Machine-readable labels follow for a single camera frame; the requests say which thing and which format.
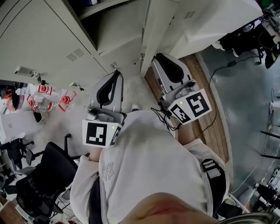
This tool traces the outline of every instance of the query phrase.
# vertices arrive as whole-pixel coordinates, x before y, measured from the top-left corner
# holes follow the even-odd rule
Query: strap buckle
[[[204,160],[202,163],[202,168],[206,172],[210,179],[221,176],[219,171],[220,166],[213,160]]]

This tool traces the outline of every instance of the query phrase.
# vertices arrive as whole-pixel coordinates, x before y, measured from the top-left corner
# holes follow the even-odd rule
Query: black and white square marker
[[[170,111],[172,111],[182,123],[186,123],[191,120],[190,117],[187,116],[187,114],[177,104],[175,104],[174,107],[170,109]]]
[[[187,97],[186,100],[195,117],[198,117],[210,110],[201,92]]]
[[[115,131],[114,137],[113,137],[113,139],[112,139],[110,145],[114,145],[114,144],[116,143],[117,138],[119,137],[120,131],[121,131],[121,128],[118,127],[117,130]]]
[[[87,125],[87,144],[106,145],[107,124],[88,123]]]

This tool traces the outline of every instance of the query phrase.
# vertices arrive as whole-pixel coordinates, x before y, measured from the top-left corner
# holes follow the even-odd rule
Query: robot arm
[[[152,67],[162,88],[162,111],[183,125],[211,111],[205,90],[199,89],[185,64],[159,53],[153,59]],[[84,145],[114,146],[126,118],[121,112],[122,101],[123,76],[116,70],[102,78],[91,91],[86,119],[82,121]]]
[[[121,113],[122,101],[123,76],[116,70],[91,91],[86,119],[82,121],[84,145],[107,148],[115,144],[126,118]]]
[[[152,67],[162,89],[162,111],[170,112],[185,125],[212,110],[205,90],[199,89],[184,63],[170,55],[158,53]]]

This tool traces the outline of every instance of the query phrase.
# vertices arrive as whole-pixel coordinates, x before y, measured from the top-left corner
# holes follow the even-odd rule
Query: red cap
[[[35,104],[35,101],[34,101],[34,100],[31,100],[31,101],[28,102],[28,105],[29,105],[30,107],[33,107],[34,104]]]
[[[46,92],[47,87],[46,86],[41,86],[41,92]]]
[[[62,102],[62,103],[68,103],[69,101],[70,101],[69,96],[63,96],[63,97],[61,98],[61,102]]]

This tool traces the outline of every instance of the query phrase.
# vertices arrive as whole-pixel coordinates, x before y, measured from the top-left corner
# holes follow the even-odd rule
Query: gray floor
[[[123,102],[122,111],[128,113],[131,111],[132,103],[138,103],[143,110],[149,110],[151,107],[157,108],[157,102],[151,89],[145,79],[139,77],[139,65],[131,65],[125,69],[121,69],[123,75]],[[70,156],[86,154],[91,151],[90,146],[83,145],[82,142],[82,120],[85,119],[88,105],[89,94],[78,92],[75,105],[71,110],[62,112],[58,108],[54,108],[49,113],[49,119],[45,126],[37,133],[27,135],[24,142],[33,140],[34,146],[28,148],[33,153],[40,152],[45,149],[48,142],[52,141],[62,149],[64,148],[64,136],[67,133],[72,135],[68,140],[68,151]],[[32,166],[36,166],[41,161],[41,156],[32,162]],[[27,166],[26,161],[22,160],[23,167]]]
[[[210,46],[202,51],[201,55],[212,74],[217,68],[227,66],[231,61],[244,60],[257,54],[256,52],[246,52],[239,58],[235,58],[232,51],[221,51]],[[259,131],[267,131],[267,124],[270,120],[271,88],[274,88],[276,96],[280,96],[280,61],[278,60],[268,70],[264,65],[256,66],[256,61],[258,58],[251,58],[234,67],[219,70],[213,78],[231,137],[234,166],[233,190],[237,189],[251,173],[263,151],[266,136]],[[277,113],[273,115],[273,124],[280,125],[280,116]],[[271,132],[280,135],[280,128],[274,127]],[[279,140],[269,138],[266,154],[275,155],[279,143]],[[267,173],[271,163],[272,159],[261,159],[252,175],[234,194],[239,196],[248,186],[259,182]],[[272,165],[266,181],[271,177],[277,164],[278,161],[275,161]]]

